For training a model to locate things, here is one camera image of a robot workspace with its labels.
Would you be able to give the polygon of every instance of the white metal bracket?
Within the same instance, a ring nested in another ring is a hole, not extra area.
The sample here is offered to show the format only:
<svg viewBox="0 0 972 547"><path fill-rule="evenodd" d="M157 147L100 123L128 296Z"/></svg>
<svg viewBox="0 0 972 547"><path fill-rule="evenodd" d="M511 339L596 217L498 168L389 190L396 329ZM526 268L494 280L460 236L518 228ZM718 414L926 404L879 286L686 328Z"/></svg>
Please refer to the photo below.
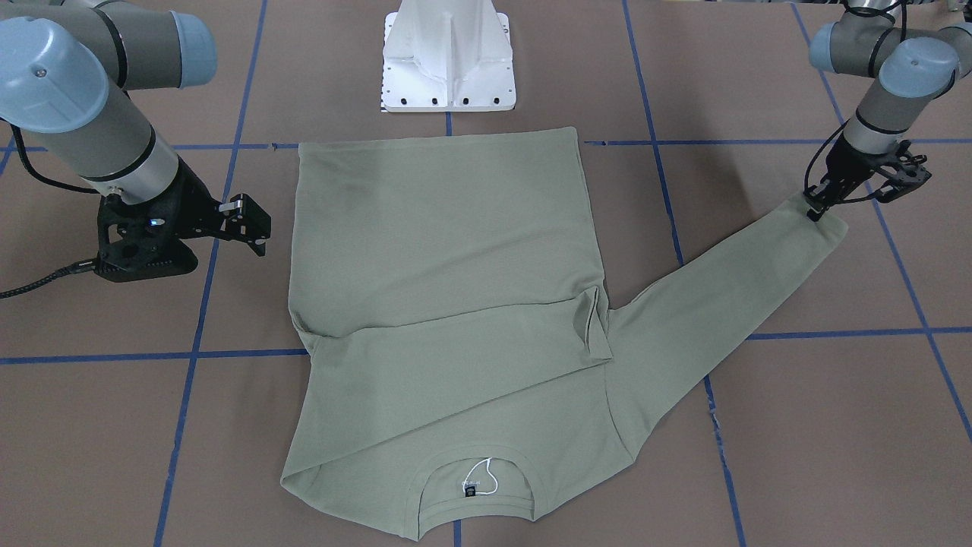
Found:
<svg viewBox="0 0 972 547"><path fill-rule="evenodd" d="M402 0L385 18L381 107L490 112L516 104L509 18L491 0Z"/></svg>

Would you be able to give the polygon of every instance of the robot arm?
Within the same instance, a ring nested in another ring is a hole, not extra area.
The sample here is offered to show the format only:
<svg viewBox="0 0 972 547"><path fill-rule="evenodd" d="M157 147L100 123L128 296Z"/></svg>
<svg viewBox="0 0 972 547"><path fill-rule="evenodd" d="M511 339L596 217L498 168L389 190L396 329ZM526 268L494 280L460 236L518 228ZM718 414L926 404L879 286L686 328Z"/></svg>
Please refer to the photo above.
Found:
<svg viewBox="0 0 972 547"><path fill-rule="evenodd" d="M891 0L879 2L851 3L811 43L814 67L875 78L827 155L826 174L804 192L815 221L831 206L848 202L876 173L886 181L865 199L893 201L927 181L926 158L912 155L911 143L899 139L932 99L972 71L972 23L905 34L894 27L900 8Z"/></svg>
<svg viewBox="0 0 972 547"><path fill-rule="evenodd" d="M14 45L0 50L0 118L103 196L95 272L187 274L198 264L181 241L191 237L241 240L263 256L270 217L245 194L213 199L123 91L208 82L216 52L205 24L92 3L0 4L0 42Z"/></svg>

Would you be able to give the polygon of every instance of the white string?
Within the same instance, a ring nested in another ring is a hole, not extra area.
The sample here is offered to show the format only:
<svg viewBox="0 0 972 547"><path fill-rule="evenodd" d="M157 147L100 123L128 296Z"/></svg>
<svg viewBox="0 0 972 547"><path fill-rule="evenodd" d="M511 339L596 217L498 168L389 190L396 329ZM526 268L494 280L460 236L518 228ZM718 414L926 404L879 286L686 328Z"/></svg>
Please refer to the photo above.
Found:
<svg viewBox="0 0 972 547"><path fill-rule="evenodd" d="M493 479L493 482L496 483L496 487L493 488L490 492L477 492L476 495L491 495L496 493L500 489L500 481L496 478L496 475L494 475L493 472L489 470L489 464L491 461L493 461L493 459L491 457L487 457L486 459L483 459L479 463L476 463L472 467L472 469L469 470L469 473L466 474L466 479L463 481L463 491L466 490L466 486L469 484L469 477L472 476L472 472L476 470L476 467L479 467L483 463L486 464L486 474L489 475L491 479Z"/></svg>

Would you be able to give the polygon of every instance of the folded shirt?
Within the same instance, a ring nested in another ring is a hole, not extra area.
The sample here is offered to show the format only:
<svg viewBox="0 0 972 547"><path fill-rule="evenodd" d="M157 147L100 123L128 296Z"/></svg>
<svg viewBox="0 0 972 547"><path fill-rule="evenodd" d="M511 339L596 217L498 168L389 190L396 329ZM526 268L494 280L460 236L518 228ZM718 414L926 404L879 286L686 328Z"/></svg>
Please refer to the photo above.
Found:
<svg viewBox="0 0 972 547"><path fill-rule="evenodd" d="M311 373L281 485L414 540L535 521L631 465L847 231L797 195L610 310L573 128L299 155Z"/></svg>

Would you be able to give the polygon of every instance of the green shirt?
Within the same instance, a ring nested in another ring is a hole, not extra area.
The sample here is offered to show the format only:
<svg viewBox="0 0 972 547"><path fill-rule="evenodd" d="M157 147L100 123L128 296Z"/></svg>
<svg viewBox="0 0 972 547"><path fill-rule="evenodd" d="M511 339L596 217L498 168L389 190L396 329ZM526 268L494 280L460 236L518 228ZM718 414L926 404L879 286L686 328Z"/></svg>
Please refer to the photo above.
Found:
<svg viewBox="0 0 972 547"><path fill-rule="evenodd" d="M299 153L312 366L281 484L416 540L536 520L631 465L847 229L796 196L609 310L573 128Z"/></svg>

